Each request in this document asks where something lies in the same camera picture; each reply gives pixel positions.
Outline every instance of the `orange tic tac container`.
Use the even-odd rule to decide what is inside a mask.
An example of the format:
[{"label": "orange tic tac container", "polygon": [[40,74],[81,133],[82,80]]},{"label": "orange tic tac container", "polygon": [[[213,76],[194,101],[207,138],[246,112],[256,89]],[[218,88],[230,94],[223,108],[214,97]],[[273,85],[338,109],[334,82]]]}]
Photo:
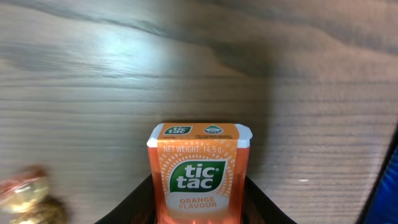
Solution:
[{"label": "orange tic tac container", "polygon": [[157,222],[240,223],[251,138],[241,124],[159,124],[147,143]]}]

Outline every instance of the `product label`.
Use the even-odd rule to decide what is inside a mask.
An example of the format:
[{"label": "product label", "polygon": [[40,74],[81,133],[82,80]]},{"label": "product label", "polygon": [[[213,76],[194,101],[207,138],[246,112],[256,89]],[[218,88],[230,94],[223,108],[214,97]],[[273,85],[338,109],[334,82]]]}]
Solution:
[{"label": "product label", "polygon": [[238,138],[233,124],[164,124],[157,145],[171,217],[227,214]]}]

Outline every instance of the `wood grain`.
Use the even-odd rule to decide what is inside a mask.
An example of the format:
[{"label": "wood grain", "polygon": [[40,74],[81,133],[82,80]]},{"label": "wood grain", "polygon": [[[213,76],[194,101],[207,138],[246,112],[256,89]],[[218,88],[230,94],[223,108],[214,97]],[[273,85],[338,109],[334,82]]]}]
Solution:
[{"label": "wood grain", "polygon": [[397,14],[392,0],[0,0],[0,177],[44,164],[72,223],[93,223],[149,174],[156,124],[231,121],[252,129],[249,176],[288,216],[354,223],[397,122]]}]

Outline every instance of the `gold wrapped candy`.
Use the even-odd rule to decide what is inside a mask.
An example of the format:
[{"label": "gold wrapped candy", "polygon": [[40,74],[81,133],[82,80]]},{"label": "gold wrapped candy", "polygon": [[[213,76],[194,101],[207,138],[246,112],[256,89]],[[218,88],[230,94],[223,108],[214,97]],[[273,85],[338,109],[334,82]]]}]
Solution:
[{"label": "gold wrapped candy", "polygon": [[62,205],[49,197],[49,182],[39,167],[31,167],[21,175],[0,182],[0,208],[18,213],[12,224],[65,224]]}]

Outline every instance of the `container cap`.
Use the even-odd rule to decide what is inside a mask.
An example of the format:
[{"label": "container cap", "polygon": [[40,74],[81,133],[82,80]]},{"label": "container cap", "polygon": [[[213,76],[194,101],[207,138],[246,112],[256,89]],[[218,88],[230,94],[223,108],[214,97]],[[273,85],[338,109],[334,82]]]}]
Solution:
[{"label": "container cap", "polygon": [[[158,124],[156,128],[153,130],[152,134],[149,137],[147,142],[148,147],[157,147],[157,139],[159,134],[163,128],[164,123]],[[239,139],[238,139],[238,148],[247,148],[250,146],[250,139],[253,137],[250,128],[242,125],[242,124],[234,124],[236,129],[239,132]]]}]

